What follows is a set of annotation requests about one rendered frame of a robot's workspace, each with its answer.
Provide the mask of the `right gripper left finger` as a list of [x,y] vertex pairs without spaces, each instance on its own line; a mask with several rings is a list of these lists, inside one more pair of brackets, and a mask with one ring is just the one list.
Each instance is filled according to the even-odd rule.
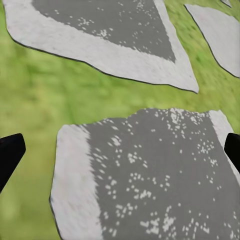
[[22,133],[0,138],[0,193],[26,152]]

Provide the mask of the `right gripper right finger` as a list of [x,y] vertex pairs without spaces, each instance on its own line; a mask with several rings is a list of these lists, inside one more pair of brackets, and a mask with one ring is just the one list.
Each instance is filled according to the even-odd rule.
[[240,135],[235,133],[229,133],[227,135],[224,151],[235,165],[240,173]]

